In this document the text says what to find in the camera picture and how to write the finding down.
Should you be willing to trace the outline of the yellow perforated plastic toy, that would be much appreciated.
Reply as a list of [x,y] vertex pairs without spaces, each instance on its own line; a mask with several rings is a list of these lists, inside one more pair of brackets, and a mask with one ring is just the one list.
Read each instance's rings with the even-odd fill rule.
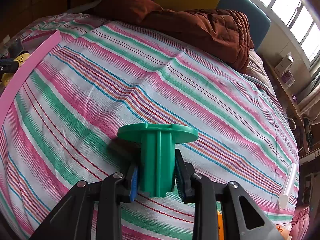
[[25,52],[14,59],[1,59],[1,84],[4,87],[7,87],[14,74],[29,56],[30,54]]

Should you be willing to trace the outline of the white box on shelf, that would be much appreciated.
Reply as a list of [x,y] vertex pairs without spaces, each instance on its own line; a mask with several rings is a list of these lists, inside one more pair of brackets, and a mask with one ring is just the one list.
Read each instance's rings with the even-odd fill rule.
[[291,53],[288,53],[276,65],[276,67],[274,68],[274,71],[276,72],[276,74],[279,77],[281,77],[287,70],[289,70],[289,68],[292,66],[293,62],[294,62],[294,59],[293,59]]

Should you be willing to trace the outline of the white plastic tube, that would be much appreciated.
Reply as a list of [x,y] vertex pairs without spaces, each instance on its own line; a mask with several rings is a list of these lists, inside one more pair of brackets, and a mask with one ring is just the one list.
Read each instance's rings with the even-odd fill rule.
[[297,169],[298,165],[296,163],[293,163],[288,170],[283,188],[278,198],[279,207],[281,209],[286,208],[288,205],[289,198],[291,196],[292,189],[295,184]]

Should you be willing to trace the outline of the rust brown quilt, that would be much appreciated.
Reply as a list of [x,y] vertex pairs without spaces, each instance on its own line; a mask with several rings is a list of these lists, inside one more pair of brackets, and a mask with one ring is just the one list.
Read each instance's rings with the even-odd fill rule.
[[102,0],[89,10],[107,20],[153,29],[199,48],[245,73],[254,43],[247,16],[229,9],[163,9],[152,0]]

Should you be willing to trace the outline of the wooden bedside shelf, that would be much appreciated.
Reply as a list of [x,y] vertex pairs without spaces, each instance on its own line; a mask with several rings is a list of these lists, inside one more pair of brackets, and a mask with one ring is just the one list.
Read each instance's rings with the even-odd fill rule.
[[296,125],[304,127],[304,120],[302,118],[302,115],[300,114],[300,110],[299,110],[297,103],[293,100],[293,95],[289,91],[289,88],[287,87],[287,85],[285,85],[285,83],[283,83],[281,78],[276,74],[276,72],[274,71],[274,68],[267,61],[267,59],[265,59],[264,55],[261,54],[260,57],[263,60],[264,67],[266,67],[266,69],[271,73],[273,79],[275,80],[277,87],[280,89],[280,92],[285,97],[285,100],[287,101],[288,107],[289,107],[292,115],[297,120]]

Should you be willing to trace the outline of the purple box on shelf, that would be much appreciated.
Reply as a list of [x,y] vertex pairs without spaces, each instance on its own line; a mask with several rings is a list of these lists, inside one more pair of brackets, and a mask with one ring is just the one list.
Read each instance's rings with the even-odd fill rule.
[[281,76],[281,80],[287,87],[291,87],[295,83],[295,78],[293,77],[292,73],[290,70],[287,70],[284,72]]

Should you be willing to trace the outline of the striped bed sheet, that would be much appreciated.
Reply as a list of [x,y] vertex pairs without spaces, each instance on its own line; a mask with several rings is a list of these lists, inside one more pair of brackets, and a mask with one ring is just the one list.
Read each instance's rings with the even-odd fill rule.
[[86,14],[34,21],[25,40],[59,30],[60,43],[35,67],[1,128],[1,213],[28,239],[80,180],[103,180],[134,147],[121,126],[179,124],[198,131],[180,144],[211,180],[234,180],[276,225],[291,222],[298,197],[278,199],[296,141],[272,88],[167,35]]

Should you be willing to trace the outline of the green plastic spool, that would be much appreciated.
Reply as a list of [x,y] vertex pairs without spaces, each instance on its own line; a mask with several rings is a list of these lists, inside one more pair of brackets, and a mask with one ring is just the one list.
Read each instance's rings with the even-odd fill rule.
[[175,186],[175,145],[196,141],[198,131],[178,124],[131,124],[118,129],[119,139],[140,145],[141,191],[151,198],[165,197]]

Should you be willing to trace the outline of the pink shallow box tray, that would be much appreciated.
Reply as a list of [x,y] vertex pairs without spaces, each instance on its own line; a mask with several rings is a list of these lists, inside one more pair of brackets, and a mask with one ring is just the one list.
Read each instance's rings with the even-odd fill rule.
[[28,76],[46,55],[61,41],[59,30],[47,31],[37,36],[26,39],[24,42],[32,42],[34,39],[45,37],[39,46],[31,53],[27,60],[13,75],[13,78],[1,94],[1,128],[7,116],[8,110]]

